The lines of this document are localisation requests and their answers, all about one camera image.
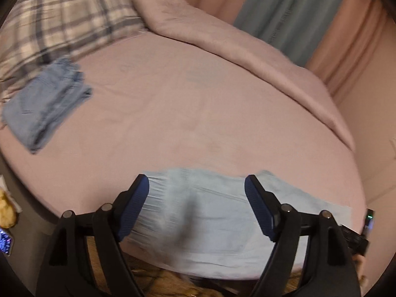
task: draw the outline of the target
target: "yellow plush toy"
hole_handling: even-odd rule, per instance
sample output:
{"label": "yellow plush toy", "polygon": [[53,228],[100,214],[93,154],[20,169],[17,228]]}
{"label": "yellow plush toy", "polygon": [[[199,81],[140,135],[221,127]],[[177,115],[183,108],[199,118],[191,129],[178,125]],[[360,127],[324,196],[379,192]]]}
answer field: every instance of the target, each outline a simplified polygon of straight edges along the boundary
{"label": "yellow plush toy", "polygon": [[0,187],[0,227],[11,228],[17,222],[17,213],[8,200],[5,191]]}

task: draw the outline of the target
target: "mattress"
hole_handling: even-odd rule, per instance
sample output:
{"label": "mattress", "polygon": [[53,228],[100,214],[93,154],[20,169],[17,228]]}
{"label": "mattress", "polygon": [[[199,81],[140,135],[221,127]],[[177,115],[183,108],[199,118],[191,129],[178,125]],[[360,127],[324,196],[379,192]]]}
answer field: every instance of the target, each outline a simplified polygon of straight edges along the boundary
{"label": "mattress", "polygon": [[146,32],[79,61],[93,96],[32,155],[8,127],[0,149],[31,193],[60,216],[96,210],[144,171],[269,170],[352,207],[365,199],[351,150],[309,111],[249,71],[196,46]]}

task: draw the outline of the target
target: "blue-gray curtain panel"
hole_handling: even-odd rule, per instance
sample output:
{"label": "blue-gray curtain panel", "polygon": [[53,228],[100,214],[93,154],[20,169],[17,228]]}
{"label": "blue-gray curtain panel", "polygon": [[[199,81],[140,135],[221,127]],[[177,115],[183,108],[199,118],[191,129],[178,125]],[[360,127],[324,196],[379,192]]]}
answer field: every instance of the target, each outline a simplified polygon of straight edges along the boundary
{"label": "blue-gray curtain panel", "polygon": [[342,0],[246,0],[235,27],[271,44],[304,66]]}

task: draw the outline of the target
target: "plaid pillow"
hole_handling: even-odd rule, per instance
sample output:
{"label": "plaid pillow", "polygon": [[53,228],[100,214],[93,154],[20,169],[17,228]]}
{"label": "plaid pillow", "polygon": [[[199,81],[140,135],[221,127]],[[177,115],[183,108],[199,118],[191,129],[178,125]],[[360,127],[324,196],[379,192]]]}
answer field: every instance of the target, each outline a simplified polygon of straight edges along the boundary
{"label": "plaid pillow", "polygon": [[0,30],[1,100],[60,56],[75,61],[143,28],[130,0],[19,0]]}

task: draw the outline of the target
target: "blue gripper pad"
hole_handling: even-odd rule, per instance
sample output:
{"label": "blue gripper pad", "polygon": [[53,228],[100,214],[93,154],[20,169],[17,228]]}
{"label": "blue gripper pad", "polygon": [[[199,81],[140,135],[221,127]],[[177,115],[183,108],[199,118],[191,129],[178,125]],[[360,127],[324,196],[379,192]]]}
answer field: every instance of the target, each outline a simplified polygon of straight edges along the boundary
{"label": "blue gripper pad", "polygon": [[253,209],[261,231],[274,242],[276,238],[275,217],[270,211],[270,208],[265,204],[263,197],[253,182],[258,183],[257,186],[261,186],[256,176],[249,175],[245,178],[246,197]]}
{"label": "blue gripper pad", "polygon": [[148,177],[140,174],[129,190],[120,193],[114,201],[114,204],[117,205],[114,210],[114,216],[118,223],[116,238],[119,242],[131,233],[131,230],[135,225],[137,217],[139,216],[143,204],[149,194],[149,189],[150,185]]}

